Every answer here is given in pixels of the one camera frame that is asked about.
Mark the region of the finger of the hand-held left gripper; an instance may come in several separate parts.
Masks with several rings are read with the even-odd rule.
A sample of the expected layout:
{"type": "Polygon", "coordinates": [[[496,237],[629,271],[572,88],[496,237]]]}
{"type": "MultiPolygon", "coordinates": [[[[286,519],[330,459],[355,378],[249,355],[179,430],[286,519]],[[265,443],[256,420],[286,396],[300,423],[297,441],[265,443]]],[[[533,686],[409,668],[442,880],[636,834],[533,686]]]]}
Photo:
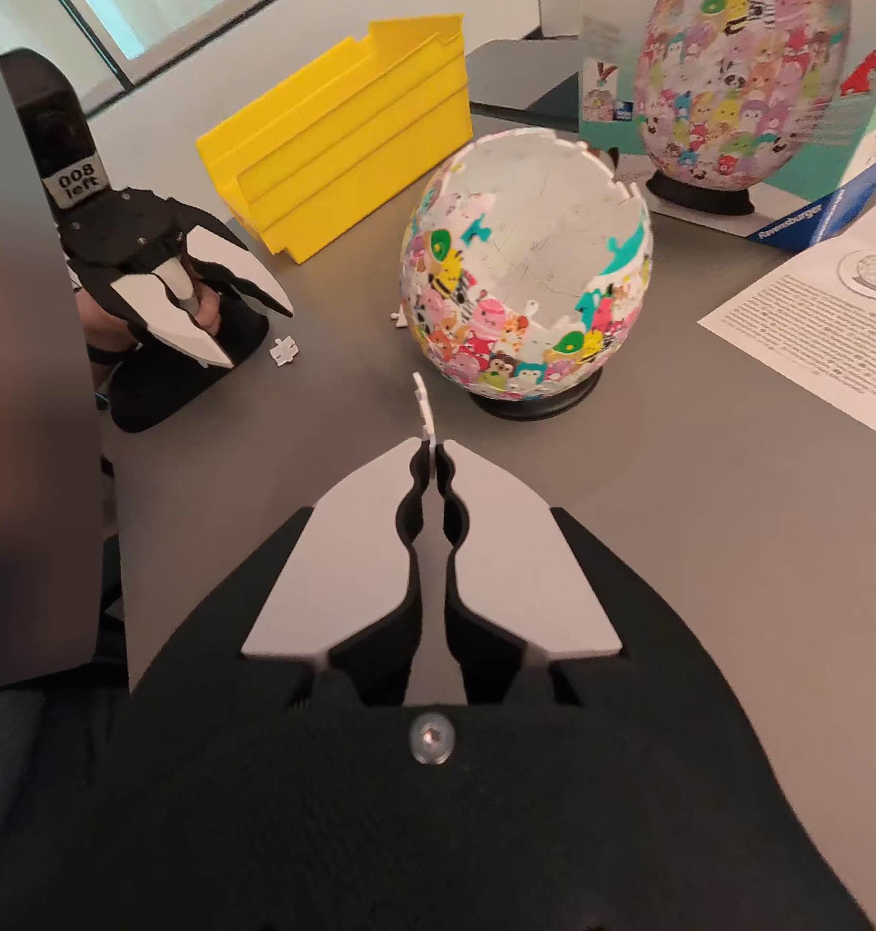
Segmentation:
{"type": "Polygon", "coordinates": [[[188,258],[204,280],[230,285],[292,318],[292,302],[280,282],[227,227],[194,225],[185,239],[188,258]]]}
{"type": "Polygon", "coordinates": [[[187,271],[129,273],[111,287],[162,343],[201,366],[233,368],[226,351],[197,323],[199,301],[187,271]]]}

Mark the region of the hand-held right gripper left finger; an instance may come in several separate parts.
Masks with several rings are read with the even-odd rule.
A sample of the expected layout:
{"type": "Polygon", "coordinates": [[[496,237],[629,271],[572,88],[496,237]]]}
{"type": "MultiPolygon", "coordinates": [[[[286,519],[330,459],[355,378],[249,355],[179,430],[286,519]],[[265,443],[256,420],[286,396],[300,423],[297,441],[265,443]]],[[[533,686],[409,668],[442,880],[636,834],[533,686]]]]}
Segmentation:
{"type": "Polygon", "coordinates": [[[242,646],[249,661],[344,674],[364,704],[401,706],[421,644],[430,442],[410,437],[312,507],[242,646]]]}

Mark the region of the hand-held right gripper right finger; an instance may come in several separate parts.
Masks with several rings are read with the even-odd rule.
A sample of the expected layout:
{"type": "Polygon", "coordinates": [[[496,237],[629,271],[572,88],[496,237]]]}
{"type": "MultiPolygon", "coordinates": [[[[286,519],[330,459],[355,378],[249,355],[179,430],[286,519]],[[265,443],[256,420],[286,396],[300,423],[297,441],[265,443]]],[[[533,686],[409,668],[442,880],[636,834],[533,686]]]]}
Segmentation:
{"type": "Polygon", "coordinates": [[[444,629],[471,705],[501,704],[520,672],[616,658],[619,635],[552,508],[455,440],[435,448],[451,552],[444,629]]]}

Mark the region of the colourful partly built puzzle ball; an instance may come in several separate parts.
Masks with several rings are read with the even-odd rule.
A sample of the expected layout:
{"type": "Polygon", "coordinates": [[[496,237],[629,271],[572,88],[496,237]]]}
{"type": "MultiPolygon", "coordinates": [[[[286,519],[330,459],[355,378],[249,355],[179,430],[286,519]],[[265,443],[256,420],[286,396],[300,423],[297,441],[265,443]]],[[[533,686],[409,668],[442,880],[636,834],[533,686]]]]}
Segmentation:
{"type": "Polygon", "coordinates": [[[468,394],[506,401],[603,369],[653,265],[637,185],[547,128],[483,136],[447,159],[403,240],[400,306],[422,354],[468,394]]]}

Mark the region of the black round ball stand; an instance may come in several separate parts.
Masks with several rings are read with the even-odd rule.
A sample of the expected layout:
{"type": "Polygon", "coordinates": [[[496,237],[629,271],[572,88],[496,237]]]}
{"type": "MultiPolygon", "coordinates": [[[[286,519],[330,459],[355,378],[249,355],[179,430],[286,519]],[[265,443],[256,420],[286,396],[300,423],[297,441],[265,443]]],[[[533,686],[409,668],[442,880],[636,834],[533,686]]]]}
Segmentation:
{"type": "Polygon", "coordinates": [[[533,400],[506,401],[491,399],[473,392],[470,400],[482,411],[505,421],[536,422],[566,413],[583,403],[602,379],[604,370],[595,370],[588,378],[548,397],[533,400]]]}

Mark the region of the puzzle box with ball picture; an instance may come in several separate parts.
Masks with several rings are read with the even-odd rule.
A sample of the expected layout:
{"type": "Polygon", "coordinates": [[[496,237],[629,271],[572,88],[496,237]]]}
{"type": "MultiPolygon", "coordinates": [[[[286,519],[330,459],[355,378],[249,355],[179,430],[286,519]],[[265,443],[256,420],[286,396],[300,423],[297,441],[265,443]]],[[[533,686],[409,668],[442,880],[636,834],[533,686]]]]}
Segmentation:
{"type": "Polygon", "coordinates": [[[650,210],[788,251],[876,190],[876,1],[580,3],[581,138],[650,210]]]}

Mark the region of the person's left hand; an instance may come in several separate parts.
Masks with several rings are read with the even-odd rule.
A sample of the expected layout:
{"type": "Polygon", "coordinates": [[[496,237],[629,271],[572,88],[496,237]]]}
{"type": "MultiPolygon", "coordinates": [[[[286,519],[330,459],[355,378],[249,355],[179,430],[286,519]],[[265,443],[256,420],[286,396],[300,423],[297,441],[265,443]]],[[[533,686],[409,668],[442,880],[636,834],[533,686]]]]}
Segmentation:
{"type": "MultiPolygon", "coordinates": [[[[195,284],[195,290],[199,302],[197,325],[215,337],[221,326],[220,296],[201,282],[195,284]]],[[[126,322],[107,314],[83,288],[75,290],[74,297],[88,348],[105,353],[124,353],[135,348],[137,341],[126,322]]]]}

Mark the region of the yellow plastic bin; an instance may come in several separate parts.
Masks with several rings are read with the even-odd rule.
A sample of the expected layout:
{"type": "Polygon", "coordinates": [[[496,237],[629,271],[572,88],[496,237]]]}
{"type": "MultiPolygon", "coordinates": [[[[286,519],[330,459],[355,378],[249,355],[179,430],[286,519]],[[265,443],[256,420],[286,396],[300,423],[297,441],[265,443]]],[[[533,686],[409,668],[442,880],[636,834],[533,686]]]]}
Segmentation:
{"type": "Polygon", "coordinates": [[[201,135],[232,216],[302,263],[466,146],[463,20],[373,21],[201,135]]]}

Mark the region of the window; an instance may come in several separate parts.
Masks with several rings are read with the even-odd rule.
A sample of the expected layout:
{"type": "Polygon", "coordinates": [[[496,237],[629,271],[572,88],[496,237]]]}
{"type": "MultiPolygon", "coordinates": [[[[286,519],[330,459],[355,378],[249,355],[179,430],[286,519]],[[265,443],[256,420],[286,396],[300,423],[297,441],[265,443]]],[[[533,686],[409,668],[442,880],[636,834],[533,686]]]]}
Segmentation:
{"type": "Polygon", "coordinates": [[[139,87],[270,1],[60,1],[122,87],[139,87]]]}

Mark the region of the white instruction leaflet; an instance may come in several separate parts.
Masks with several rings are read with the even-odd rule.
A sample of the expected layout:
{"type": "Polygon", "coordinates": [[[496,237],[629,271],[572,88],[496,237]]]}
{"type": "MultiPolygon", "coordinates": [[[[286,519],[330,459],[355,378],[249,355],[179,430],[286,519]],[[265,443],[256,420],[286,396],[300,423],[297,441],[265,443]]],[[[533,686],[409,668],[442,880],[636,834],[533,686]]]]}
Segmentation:
{"type": "Polygon", "coordinates": [[[699,323],[876,433],[876,205],[699,323]]]}

